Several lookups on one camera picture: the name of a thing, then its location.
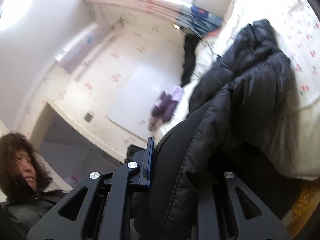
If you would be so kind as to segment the black puffer jacket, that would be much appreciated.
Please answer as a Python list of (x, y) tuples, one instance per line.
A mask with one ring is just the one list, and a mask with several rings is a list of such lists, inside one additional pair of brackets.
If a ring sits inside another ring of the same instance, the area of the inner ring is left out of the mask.
[(279, 174), (250, 138), (280, 106), (289, 70), (267, 20), (240, 30), (195, 87), (188, 117), (156, 147), (151, 187), (133, 223), (141, 239), (197, 238), (199, 194), (210, 185), (221, 189), (217, 181), (225, 172), (281, 221), (300, 183)]

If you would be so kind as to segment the purple folded clothes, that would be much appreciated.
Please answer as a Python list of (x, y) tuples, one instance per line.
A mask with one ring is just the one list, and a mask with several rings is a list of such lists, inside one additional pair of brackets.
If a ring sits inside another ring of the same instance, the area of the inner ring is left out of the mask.
[(183, 94), (183, 88), (177, 85), (174, 85), (169, 92), (163, 90), (159, 94), (150, 111), (150, 120), (148, 124), (148, 130), (150, 132), (154, 132), (159, 126), (172, 119)]

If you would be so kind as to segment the person with brown hair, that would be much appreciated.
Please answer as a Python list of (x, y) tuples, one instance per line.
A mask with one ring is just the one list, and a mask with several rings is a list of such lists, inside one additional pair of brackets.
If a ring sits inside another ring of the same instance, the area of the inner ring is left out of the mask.
[(20, 133), (1, 137), (1, 206), (17, 231), (27, 239), (29, 230), (64, 196), (63, 190), (46, 191), (52, 177), (37, 160), (33, 145)]

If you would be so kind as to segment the blue patterned curtain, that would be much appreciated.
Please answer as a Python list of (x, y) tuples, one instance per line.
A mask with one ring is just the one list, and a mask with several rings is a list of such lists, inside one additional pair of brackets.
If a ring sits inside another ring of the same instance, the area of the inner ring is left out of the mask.
[(189, 3), (181, 5), (176, 21), (199, 37), (215, 31), (222, 25), (222, 18)]

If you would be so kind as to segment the white cherry print quilt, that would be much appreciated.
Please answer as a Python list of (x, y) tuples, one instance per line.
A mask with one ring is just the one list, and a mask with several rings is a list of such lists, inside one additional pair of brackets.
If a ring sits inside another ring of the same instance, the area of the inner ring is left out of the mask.
[(226, 53), (238, 32), (266, 19), (278, 47), (290, 59), (291, 80), (279, 111), (254, 137), (276, 169), (302, 180), (319, 178), (319, 19), (307, 0), (231, 0), (216, 38), (196, 49), (191, 81), (184, 88), (172, 120), (154, 133), (161, 140), (189, 113), (189, 99), (200, 79)]

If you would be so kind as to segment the grey wall switch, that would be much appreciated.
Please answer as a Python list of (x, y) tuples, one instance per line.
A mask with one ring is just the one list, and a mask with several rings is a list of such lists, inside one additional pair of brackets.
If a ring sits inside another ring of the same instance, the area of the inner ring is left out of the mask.
[(93, 120), (93, 118), (94, 118), (94, 115), (90, 112), (87, 112), (84, 116), (84, 120), (89, 123)]

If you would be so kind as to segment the white wall air conditioner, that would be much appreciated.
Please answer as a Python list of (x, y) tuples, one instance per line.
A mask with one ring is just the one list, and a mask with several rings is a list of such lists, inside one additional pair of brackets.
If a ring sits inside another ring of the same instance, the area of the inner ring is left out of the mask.
[(92, 31), (97, 28), (98, 24), (92, 23), (82, 29), (74, 37), (72, 37), (62, 49), (55, 55), (54, 59), (56, 62), (61, 62), (61, 60), (86, 36), (88, 36)]

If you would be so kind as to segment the black garment near wall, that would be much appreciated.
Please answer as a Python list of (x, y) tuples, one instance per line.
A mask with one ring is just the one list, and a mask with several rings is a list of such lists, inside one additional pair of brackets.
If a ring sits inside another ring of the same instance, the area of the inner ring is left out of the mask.
[(197, 35), (186, 34), (184, 37), (184, 63), (182, 65), (181, 87), (190, 82), (196, 62), (195, 49), (199, 41), (200, 38)]

